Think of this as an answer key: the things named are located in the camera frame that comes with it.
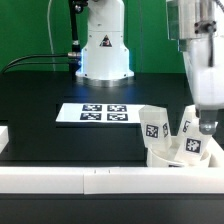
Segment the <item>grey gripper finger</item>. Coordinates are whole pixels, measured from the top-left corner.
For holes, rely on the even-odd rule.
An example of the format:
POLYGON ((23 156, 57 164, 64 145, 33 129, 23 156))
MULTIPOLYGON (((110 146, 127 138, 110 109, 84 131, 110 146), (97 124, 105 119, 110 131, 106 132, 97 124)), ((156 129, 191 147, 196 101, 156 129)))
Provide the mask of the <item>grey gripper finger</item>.
POLYGON ((199 130, 204 135, 213 135, 216 132, 217 110, 199 111, 199 130))

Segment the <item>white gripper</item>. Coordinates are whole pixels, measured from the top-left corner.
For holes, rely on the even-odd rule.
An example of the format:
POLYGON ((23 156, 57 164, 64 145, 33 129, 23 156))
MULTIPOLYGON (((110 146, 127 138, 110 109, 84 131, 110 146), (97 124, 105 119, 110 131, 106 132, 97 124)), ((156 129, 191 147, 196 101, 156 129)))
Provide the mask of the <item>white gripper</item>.
POLYGON ((178 42, 198 110, 224 108, 224 2, 166 0, 168 38, 178 42))

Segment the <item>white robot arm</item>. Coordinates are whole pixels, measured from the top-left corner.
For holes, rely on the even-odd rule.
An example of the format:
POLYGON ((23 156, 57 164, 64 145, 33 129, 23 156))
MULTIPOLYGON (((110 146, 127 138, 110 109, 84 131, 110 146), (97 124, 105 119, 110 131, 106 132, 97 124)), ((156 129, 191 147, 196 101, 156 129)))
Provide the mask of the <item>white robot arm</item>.
MULTIPOLYGON (((224 36, 220 33, 221 0, 165 0, 168 38, 178 42, 191 90, 199 130, 216 131, 224 109, 224 36)), ((87 0, 88 39, 81 51, 79 81, 113 86, 134 76, 124 45, 122 0, 87 0)))

